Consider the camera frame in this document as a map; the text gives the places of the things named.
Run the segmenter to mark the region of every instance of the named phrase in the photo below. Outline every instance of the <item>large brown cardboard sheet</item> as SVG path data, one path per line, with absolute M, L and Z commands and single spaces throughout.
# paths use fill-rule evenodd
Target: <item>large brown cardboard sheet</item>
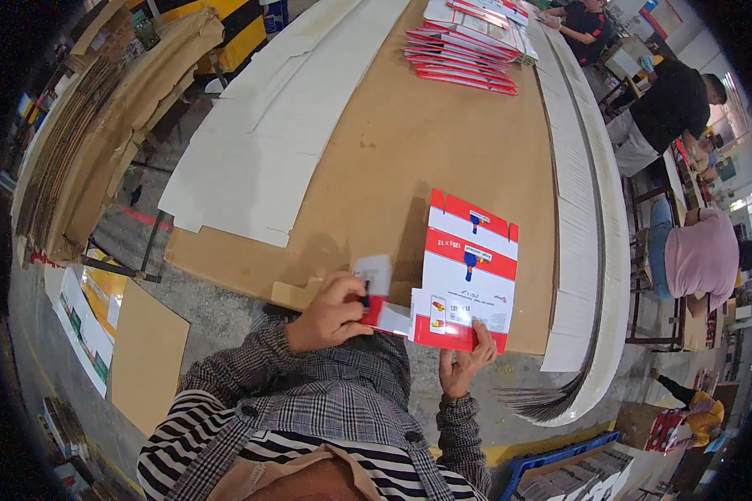
M 145 436 L 168 415 L 189 323 L 126 281 L 111 357 L 111 403 Z
M 166 259 L 217 286 L 269 301 L 273 283 L 304 287 L 362 256 L 389 254 L 390 301 L 421 286 L 431 188 L 520 226 L 507 350 L 543 354 L 554 282 L 549 129 L 531 67 L 513 70 L 518 96 L 417 78 L 404 31 L 422 24 L 413 0 L 343 111 L 312 175 L 286 248 L 212 228 L 176 229 Z

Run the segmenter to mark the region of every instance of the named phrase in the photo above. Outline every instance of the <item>white cardboard sheet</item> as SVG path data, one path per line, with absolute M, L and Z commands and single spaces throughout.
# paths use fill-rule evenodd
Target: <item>white cardboard sheet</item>
M 105 398 L 114 339 L 92 313 L 73 268 L 64 272 L 61 294 L 53 307 L 86 375 Z
M 159 208 L 192 232 L 209 226 L 286 247 L 329 137 L 407 4 L 316 4 L 283 50 L 262 51 L 238 77 L 241 83 L 231 82 L 192 136 Z M 297 64 L 295 57 L 305 60 Z M 254 105 L 248 90 L 266 97 Z

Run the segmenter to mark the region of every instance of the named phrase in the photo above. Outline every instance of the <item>person in yellow shirt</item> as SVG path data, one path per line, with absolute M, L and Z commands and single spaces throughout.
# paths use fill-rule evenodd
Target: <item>person in yellow shirt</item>
M 677 384 L 674 380 L 660 374 L 655 368 L 650 370 L 649 376 L 665 386 L 674 398 L 686 405 L 682 409 L 682 415 L 693 435 L 675 443 L 672 450 L 704 447 L 722 435 L 724 406 L 721 402 L 714 400 L 704 391 L 690 390 Z

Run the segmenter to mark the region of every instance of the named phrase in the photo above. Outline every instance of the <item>stack of flattened cardboard boxes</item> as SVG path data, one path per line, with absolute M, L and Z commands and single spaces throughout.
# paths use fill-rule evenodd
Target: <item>stack of flattened cardboard boxes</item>
M 514 501 L 604 501 L 618 494 L 630 476 L 633 457 L 605 449 L 578 464 L 523 478 Z

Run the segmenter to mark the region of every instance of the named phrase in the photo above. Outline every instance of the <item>stacked cardboard pieces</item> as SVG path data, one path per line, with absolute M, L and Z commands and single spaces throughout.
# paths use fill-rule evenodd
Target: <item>stacked cardboard pieces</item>
M 423 254 L 422 288 L 411 307 L 387 302 L 389 256 L 354 264 L 366 282 L 362 323 L 426 346 L 472 351 L 473 319 L 484 323 L 499 353 L 507 342 L 518 261 L 518 226 L 454 196 L 433 190 Z
M 509 65 L 537 58 L 526 12 L 507 0 L 430 0 L 423 17 L 404 49 L 419 77 L 517 95 Z
M 641 402 L 624 402 L 618 411 L 618 442 L 639 450 L 655 450 L 664 455 L 678 440 L 682 423 L 680 409 L 665 409 Z
M 630 476 L 633 456 L 607 449 L 582 459 L 578 464 L 523 478 L 513 500 L 517 501 L 601 501 L 613 499 Z

